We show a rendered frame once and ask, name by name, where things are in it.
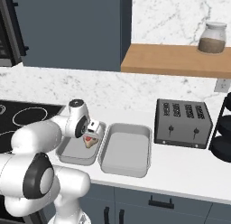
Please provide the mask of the dark blue wall cupboard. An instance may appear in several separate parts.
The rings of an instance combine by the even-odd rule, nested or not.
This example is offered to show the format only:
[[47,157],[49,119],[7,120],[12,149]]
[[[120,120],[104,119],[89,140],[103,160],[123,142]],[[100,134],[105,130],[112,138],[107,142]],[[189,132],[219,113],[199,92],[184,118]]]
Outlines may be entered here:
[[13,0],[27,67],[121,70],[132,0]]

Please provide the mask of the white wall socket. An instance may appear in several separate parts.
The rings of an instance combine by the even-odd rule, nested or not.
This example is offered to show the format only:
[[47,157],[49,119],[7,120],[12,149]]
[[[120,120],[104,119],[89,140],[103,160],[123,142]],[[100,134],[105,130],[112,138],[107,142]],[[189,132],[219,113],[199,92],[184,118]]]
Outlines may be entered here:
[[227,93],[229,91],[230,86],[231,86],[231,79],[217,79],[214,91]]

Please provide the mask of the dark blue cupboard door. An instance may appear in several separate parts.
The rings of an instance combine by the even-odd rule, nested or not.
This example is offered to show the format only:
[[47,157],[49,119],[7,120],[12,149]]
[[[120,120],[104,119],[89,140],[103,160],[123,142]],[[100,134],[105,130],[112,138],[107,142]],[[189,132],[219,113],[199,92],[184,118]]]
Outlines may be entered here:
[[115,190],[111,186],[92,183],[86,196],[80,199],[81,208],[91,224],[105,224],[104,208],[109,207],[109,223],[115,224]]
[[206,218],[174,211],[115,204],[115,223],[119,224],[119,211],[125,210],[124,224],[205,224]]

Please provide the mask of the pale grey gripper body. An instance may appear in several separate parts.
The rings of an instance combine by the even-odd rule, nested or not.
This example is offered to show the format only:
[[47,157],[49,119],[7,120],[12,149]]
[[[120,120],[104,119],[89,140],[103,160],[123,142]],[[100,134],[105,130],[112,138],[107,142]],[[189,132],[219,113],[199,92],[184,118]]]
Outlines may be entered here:
[[97,128],[89,127],[85,135],[96,139],[101,139],[104,136],[104,133],[104,127],[102,125],[99,125]]

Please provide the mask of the black microwave oven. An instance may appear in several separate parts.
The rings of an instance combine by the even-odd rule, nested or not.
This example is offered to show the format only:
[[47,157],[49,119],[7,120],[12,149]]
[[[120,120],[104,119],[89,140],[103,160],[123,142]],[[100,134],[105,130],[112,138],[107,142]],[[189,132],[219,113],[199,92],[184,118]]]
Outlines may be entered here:
[[6,1],[0,0],[0,67],[13,67],[22,61]]

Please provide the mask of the dark blue drawer front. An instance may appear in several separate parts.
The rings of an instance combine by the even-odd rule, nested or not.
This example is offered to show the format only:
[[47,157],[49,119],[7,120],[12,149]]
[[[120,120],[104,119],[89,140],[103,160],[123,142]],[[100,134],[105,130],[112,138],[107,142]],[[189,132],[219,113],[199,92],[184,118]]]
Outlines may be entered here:
[[231,205],[214,203],[205,224],[231,224]]
[[[155,201],[168,202],[172,200],[174,209],[165,209],[148,205],[148,200],[152,197]],[[154,208],[160,210],[174,211],[183,214],[206,217],[211,207],[209,201],[199,201],[188,198],[181,198],[160,193],[147,191],[137,191],[122,188],[115,188],[115,200],[124,204],[137,205],[144,208]]]

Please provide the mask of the grey tupperware container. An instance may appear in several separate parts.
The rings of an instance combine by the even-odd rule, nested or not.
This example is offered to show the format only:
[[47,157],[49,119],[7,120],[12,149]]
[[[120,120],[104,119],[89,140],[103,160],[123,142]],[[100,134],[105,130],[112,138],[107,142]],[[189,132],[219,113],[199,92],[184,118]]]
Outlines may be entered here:
[[106,131],[98,162],[104,173],[143,178],[151,166],[151,154],[151,128],[114,123]]
[[[106,124],[104,122],[92,121],[88,127],[97,128],[99,125],[102,125],[104,131],[106,131]],[[84,136],[86,135],[84,134],[80,138],[65,137],[63,139],[60,146],[56,149],[56,155],[61,162],[78,165],[91,165],[95,162],[103,137],[98,139],[95,145],[86,148],[83,141]]]

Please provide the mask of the black hob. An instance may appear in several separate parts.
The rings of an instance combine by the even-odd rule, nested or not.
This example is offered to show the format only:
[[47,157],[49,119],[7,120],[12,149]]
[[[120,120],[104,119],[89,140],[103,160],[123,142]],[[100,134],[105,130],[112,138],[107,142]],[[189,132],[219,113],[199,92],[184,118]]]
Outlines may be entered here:
[[11,138],[17,129],[59,115],[64,108],[65,105],[0,99],[0,154],[12,152]]

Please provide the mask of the red brown steak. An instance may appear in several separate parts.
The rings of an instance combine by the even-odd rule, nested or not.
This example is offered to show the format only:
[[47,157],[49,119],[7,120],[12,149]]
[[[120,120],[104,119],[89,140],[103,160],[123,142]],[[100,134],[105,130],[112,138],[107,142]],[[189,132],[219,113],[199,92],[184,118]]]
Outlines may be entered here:
[[98,142],[98,139],[95,137],[84,136],[83,141],[85,143],[85,147],[90,148],[91,146],[95,145]]

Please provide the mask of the dark grey four-slot toaster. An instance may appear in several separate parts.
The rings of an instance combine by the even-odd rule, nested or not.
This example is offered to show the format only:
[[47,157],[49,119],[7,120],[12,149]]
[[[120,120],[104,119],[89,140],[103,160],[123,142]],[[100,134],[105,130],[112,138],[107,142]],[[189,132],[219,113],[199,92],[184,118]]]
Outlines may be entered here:
[[206,149],[213,123],[205,102],[157,99],[154,142]]

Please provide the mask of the wooden wall shelf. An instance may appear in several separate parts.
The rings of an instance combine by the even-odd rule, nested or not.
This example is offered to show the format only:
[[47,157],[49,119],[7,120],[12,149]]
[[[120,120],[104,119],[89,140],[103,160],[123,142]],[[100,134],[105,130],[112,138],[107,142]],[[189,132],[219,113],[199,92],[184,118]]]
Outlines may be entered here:
[[207,54],[196,46],[131,44],[122,72],[231,79],[231,47]]

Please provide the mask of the glass jar with brown contents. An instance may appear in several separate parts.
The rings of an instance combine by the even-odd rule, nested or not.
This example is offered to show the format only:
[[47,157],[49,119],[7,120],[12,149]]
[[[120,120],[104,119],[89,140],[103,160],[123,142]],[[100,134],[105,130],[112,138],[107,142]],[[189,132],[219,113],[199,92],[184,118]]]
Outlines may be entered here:
[[226,24],[207,22],[199,39],[198,50],[209,54],[222,53],[226,46]]

